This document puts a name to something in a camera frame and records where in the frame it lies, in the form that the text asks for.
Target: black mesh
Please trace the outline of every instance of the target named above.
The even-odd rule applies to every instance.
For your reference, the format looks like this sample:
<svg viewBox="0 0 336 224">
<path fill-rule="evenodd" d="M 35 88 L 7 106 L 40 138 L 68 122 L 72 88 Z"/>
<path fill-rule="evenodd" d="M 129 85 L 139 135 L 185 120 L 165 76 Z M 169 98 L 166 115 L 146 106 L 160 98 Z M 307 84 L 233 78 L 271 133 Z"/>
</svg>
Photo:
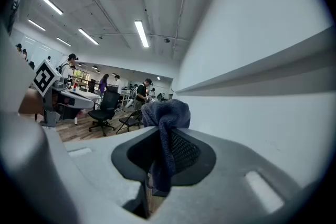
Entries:
<svg viewBox="0 0 336 224">
<path fill-rule="evenodd" d="M 171 151 L 175 160 L 176 173 L 194 165 L 201 153 L 200 149 L 178 134 L 171 134 Z"/>
</svg>

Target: man in black shirt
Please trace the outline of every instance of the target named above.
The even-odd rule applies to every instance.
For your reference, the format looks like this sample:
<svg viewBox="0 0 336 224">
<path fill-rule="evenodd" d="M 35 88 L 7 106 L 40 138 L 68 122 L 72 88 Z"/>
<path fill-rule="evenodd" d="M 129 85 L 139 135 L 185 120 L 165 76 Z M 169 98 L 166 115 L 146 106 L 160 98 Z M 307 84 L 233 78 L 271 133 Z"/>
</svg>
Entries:
<svg viewBox="0 0 336 224">
<path fill-rule="evenodd" d="M 136 91 L 137 95 L 134 101 L 135 110 L 141 109 L 141 106 L 145 103 L 146 100 L 146 87 L 152 84 L 151 79 L 146 79 L 144 83 L 138 86 L 138 90 Z"/>
</svg>

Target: folding chair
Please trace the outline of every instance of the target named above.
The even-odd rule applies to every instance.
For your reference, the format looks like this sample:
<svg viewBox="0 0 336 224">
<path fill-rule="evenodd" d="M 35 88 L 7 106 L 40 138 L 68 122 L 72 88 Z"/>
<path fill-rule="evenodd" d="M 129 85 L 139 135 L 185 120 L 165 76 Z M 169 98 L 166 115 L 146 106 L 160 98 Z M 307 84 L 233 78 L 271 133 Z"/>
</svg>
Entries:
<svg viewBox="0 0 336 224">
<path fill-rule="evenodd" d="M 127 126 L 127 131 L 128 132 L 130 131 L 129 128 L 132 127 L 132 126 L 138 126 L 139 129 L 140 129 L 140 119 L 139 119 L 140 115 L 141 115 L 141 109 L 134 111 L 128 117 L 119 119 L 119 121 L 122 123 L 122 125 L 120 126 L 119 130 L 117 130 L 117 132 L 115 134 L 117 134 L 124 125 Z"/>
</svg>

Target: office chair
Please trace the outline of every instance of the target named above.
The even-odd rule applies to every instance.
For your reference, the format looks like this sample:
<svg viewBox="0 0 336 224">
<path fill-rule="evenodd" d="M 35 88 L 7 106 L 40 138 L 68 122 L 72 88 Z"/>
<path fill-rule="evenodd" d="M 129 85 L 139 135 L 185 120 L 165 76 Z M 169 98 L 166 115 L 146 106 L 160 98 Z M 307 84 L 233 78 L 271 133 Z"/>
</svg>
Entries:
<svg viewBox="0 0 336 224">
<path fill-rule="evenodd" d="M 119 130 L 117 130 L 117 132 L 115 134 L 118 134 L 118 132 L 122 129 L 127 128 L 127 131 L 130 131 L 130 127 L 132 126 L 138 126 L 140 129 L 140 115 L 141 115 L 141 109 L 138 109 L 136 111 L 134 111 L 131 115 L 129 115 L 128 117 L 124 117 L 121 118 L 119 121 L 122 123 L 122 125 L 120 126 Z"/>
<path fill-rule="evenodd" d="M 96 81 L 94 79 L 91 79 L 91 81 L 88 82 L 88 87 L 89 87 L 89 92 L 92 92 L 94 93 L 95 91 L 95 84 L 96 84 Z"/>
<path fill-rule="evenodd" d="M 103 127 L 109 127 L 115 130 L 113 126 L 111 126 L 107 120 L 111 120 L 114 116 L 114 110 L 119 99 L 120 94 L 117 93 L 115 87 L 106 87 L 107 90 L 104 93 L 104 98 L 101 102 L 100 109 L 89 111 L 89 116 L 98 122 L 94 121 L 92 127 L 89 128 L 89 132 L 91 132 L 92 128 L 101 127 L 103 131 L 103 135 L 106 136 Z"/>
</svg>

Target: glass wall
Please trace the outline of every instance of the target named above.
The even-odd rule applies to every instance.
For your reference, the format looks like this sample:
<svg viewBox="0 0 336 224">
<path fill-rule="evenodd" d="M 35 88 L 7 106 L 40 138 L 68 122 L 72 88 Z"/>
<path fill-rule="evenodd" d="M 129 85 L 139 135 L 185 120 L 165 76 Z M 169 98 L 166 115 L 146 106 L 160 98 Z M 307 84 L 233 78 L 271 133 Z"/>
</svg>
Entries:
<svg viewBox="0 0 336 224">
<path fill-rule="evenodd" d="M 13 29 L 12 35 L 10 36 L 14 45 L 21 43 L 22 50 L 27 50 L 28 62 L 34 62 L 35 69 L 41 64 L 44 59 L 47 59 L 48 56 L 51 57 L 51 64 L 54 67 L 58 67 L 66 60 L 67 56 L 50 48 L 48 44 L 42 44 L 33 38 Z"/>
</svg>

